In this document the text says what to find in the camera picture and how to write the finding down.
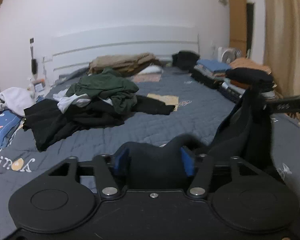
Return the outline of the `black sweatshirt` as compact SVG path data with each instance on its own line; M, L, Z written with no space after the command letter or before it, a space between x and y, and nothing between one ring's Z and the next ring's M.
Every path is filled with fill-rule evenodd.
M215 161L238 156L282 181L271 157L271 118L257 89L248 89L205 144L181 134L164 147L127 142L114 154L111 171L122 185L133 189L181 189L196 173L195 158L207 154Z

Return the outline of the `near folded clothes stack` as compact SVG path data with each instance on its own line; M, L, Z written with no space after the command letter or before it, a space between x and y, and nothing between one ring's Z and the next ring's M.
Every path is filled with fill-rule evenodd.
M272 75L251 68L227 70L218 91L228 100L237 103L245 91L253 87L257 87L265 99L275 98L275 83Z

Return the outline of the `folded clothes stack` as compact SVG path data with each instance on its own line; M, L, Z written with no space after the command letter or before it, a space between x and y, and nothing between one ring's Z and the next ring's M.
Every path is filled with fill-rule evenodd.
M217 60L199 59L191 69L191 77L211 89L218 89L225 79L229 64Z
M253 87L257 87L265 99L275 98L275 83L272 75L251 68L227 70L218 91L228 100L237 103L245 91Z

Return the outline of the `black clothes pile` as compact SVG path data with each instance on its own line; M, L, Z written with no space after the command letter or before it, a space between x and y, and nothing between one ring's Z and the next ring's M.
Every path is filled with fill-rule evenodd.
M57 101L44 99L24 110L23 130L32 131L36 148L42 152L77 131L120 126L138 112L150 115L170 115L175 109L174 105L167 105L147 96L138 95L136 99L136 105L127 114L116 113L112 105L99 98L82 108L71 105L63 114L57 107Z

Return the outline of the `far folded clothes stack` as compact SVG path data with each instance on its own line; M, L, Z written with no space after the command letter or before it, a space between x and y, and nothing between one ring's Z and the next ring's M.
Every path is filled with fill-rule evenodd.
M218 89L225 79L229 64L217 60L199 59L191 69L191 77L211 89Z

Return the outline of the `beige folded garment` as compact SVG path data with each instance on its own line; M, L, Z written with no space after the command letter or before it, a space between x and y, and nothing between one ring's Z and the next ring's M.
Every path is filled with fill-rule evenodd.
M262 64L258 64L251 59L247 59L245 57L241 57L235 59L230 63L230 67L232 69L235 68L249 68L249 69L256 69L266 72L267 74L271 74L271 68Z

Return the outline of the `white box fan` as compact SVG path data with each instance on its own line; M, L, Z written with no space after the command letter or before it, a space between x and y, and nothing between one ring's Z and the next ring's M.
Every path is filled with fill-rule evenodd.
M240 57L241 50L237 48L219 47L217 50L217 60L219 62L230 64Z

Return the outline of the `grey quilted bedspread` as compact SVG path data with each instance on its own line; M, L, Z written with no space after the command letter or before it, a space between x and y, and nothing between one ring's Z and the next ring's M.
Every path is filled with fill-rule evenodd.
M75 132L39 152L30 129L18 130L7 148L0 151L0 239L15 230L8 211L13 192L69 156L80 161L97 154L112 154L128 141L156 146L191 133L209 144L234 104L216 90L195 81L178 68L166 68L158 82L139 83L139 94L173 95L179 106L170 115L135 113L121 126ZM271 117L272 156L285 182L300 197L300 122L285 114Z

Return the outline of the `beige curtain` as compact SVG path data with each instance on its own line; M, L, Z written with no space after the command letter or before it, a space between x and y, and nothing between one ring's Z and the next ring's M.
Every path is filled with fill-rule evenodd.
M265 0L264 62L282 96L300 95L300 0Z

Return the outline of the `dark green garment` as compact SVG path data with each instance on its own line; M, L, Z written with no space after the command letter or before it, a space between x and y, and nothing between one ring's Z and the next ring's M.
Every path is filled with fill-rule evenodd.
M66 96L86 94L90 99L101 98L112 101L115 112L127 114L136 105L138 86L120 73L107 67L100 74L80 78L66 92Z

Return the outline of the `blue pillow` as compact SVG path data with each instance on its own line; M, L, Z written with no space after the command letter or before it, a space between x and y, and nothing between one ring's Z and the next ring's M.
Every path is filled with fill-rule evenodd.
M9 110L0 113L0 150L7 147L21 121L22 117Z

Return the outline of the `folded brown blanket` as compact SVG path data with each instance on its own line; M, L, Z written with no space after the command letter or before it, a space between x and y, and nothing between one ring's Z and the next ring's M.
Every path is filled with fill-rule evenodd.
M99 56L89 63L89 73L100 74L108 67L119 72L122 76L128 77L138 74L151 65L162 66L161 62L152 53L105 55Z

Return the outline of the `white pillow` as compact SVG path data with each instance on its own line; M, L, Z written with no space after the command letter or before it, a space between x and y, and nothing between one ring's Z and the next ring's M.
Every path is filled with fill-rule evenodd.
M139 72L140 75L145 75L145 74L154 74L154 73L162 73L163 68L161 66L157 65L151 65L143 69L141 72Z

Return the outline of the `white garment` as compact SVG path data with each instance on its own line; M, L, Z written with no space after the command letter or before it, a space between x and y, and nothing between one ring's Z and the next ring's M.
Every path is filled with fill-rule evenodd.
M18 87L10 87L0 92L0 112L10 110L15 115L24 117L24 109L36 103L35 93Z

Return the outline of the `black hanging device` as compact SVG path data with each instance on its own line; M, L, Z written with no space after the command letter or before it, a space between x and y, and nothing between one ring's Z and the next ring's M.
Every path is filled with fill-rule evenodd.
M32 75L37 75L38 64L37 64L37 60L34 58L33 45L30 46L30 49L31 49L31 72Z

